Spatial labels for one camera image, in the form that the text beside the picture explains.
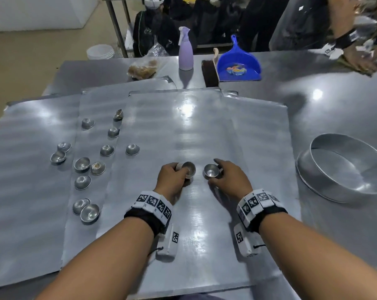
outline white headset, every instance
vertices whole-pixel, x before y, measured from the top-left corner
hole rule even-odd
[[[163,2],[164,0],[144,0],[144,5],[149,9],[157,9]]]

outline blue dustpan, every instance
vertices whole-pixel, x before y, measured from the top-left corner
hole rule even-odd
[[[237,45],[235,35],[232,35],[233,48],[220,56],[216,70],[221,82],[228,81],[259,81],[261,80],[261,66],[253,55],[245,52]],[[234,65],[245,67],[243,75],[230,74],[227,69]]]

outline table leg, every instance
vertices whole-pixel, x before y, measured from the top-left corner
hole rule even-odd
[[[122,4],[123,4],[123,9],[124,9],[124,14],[125,14],[125,16],[126,16],[127,24],[130,25],[131,20],[130,20],[129,10],[127,9],[127,3],[126,3],[126,0],[122,0]]]
[[[106,6],[108,7],[109,15],[111,16],[112,24],[113,24],[115,32],[116,32],[116,37],[118,38],[119,47],[122,50],[122,55],[123,55],[124,58],[128,58],[129,56],[127,55],[126,47],[124,46],[124,40],[123,40],[123,37],[122,37],[121,29],[119,28],[118,19],[116,18],[116,14],[115,14],[115,10],[114,10],[113,5],[112,5],[112,1],[105,1],[105,2],[106,2]]]

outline black pants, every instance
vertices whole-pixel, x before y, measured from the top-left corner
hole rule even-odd
[[[250,0],[240,23],[239,45],[250,52],[258,34],[255,51],[269,51],[269,41],[289,0]]]

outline bread in plastic bag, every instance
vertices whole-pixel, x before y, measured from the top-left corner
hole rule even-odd
[[[166,64],[166,59],[162,58],[167,56],[166,50],[156,42],[144,57],[130,65],[127,74],[137,80],[148,79]]]

